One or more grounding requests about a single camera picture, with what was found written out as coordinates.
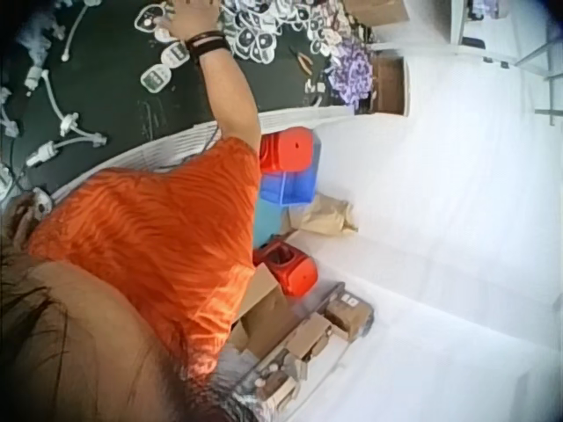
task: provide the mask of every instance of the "black tabletop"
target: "black tabletop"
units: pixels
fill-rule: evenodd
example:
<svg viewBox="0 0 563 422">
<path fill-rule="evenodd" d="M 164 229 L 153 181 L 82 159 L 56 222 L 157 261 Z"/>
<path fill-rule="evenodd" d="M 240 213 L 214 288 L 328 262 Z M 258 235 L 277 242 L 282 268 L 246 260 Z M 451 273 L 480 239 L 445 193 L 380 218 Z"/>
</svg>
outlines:
<svg viewBox="0 0 563 422">
<path fill-rule="evenodd" d="M 201 72 L 191 61 L 174 69 L 171 82 L 158 94 L 149 93 L 140 84 L 140 75 L 160 63 L 160 54 L 166 47 L 152 34 L 133 26 L 146 4 L 146 0 L 105 0 L 89 9 L 77 28 L 66 63 L 61 62 L 64 41 L 53 41 L 46 69 L 50 71 L 62 112 L 79 113 L 79 126 L 106 135 L 108 144 L 98 149 L 89 143 L 64 148 L 51 161 L 29 171 L 33 184 L 53 192 L 128 149 L 212 120 Z M 80 9 L 81 5 L 75 5 L 59 11 L 59 22 L 70 28 Z M 299 68 L 289 47 L 306 53 L 314 61 L 314 77 L 325 66 L 324 57 L 310 54 L 305 33 L 284 27 L 273 63 L 239 62 L 261 112 L 308 106 L 311 102 L 311 95 L 304 93 L 308 76 Z M 14 141 L 2 135 L 2 159 L 8 164 L 11 156 L 14 171 L 18 171 L 41 144 L 60 139 L 59 120 L 43 83 L 31 97 L 26 96 L 23 82 L 31 64 L 27 52 L 15 46 L 9 57 L 4 62 L 3 84 L 9 77 L 6 85 L 14 94 L 8 100 L 7 110 L 22 134 Z"/>
</svg>

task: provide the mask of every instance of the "orange shirt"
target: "orange shirt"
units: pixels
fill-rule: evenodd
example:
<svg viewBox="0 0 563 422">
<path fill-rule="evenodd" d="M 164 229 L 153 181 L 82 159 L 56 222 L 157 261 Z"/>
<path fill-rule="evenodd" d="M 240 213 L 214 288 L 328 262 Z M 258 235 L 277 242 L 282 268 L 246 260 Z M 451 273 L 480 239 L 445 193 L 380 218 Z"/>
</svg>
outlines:
<svg viewBox="0 0 563 422">
<path fill-rule="evenodd" d="M 101 171 L 40 224 L 29 252 L 116 287 L 191 373 L 206 375 L 254 272 L 259 183 L 256 152 L 234 138 L 167 174 Z"/>
</svg>

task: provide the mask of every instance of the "floor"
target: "floor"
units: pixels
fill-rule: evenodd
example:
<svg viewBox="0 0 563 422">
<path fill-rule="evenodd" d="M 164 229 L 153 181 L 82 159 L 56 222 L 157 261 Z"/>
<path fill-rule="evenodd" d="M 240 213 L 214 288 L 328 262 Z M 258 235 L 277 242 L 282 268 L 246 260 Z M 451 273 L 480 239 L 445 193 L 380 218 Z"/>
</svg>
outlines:
<svg viewBox="0 0 563 422">
<path fill-rule="evenodd" d="M 525 55 L 545 33 L 533 6 L 513 3 L 512 19 L 472 31 L 494 36 L 499 53 Z M 561 121 L 533 114 L 545 84 L 518 69 L 407 62 L 407 120 L 317 131 L 319 189 L 354 203 L 360 235 L 296 245 L 322 280 L 344 280 L 370 301 L 377 321 L 357 343 L 329 345 L 282 420 L 556 420 Z"/>
</svg>

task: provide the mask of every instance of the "black wristband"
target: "black wristband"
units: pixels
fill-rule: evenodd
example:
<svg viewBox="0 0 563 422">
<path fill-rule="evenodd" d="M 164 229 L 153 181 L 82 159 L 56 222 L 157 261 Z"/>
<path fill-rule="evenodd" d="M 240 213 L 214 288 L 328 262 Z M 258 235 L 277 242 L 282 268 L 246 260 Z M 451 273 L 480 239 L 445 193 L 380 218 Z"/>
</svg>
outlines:
<svg viewBox="0 0 563 422">
<path fill-rule="evenodd" d="M 205 40 L 206 38 L 224 38 L 225 34 L 223 31 L 214 30 L 214 31 L 206 31 L 205 33 L 200 33 L 189 40 L 186 41 L 186 47 L 189 49 L 193 44 L 197 41 Z"/>
<path fill-rule="evenodd" d="M 226 48 L 230 51 L 229 43 L 225 38 L 216 38 L 199 44 L 198 46 L 190 46 L 190 57 L 194 60 L 194 63 L 199 66 L 200 57 L 211 51 L 219 50 L 221 48 Z"/>
</svg>

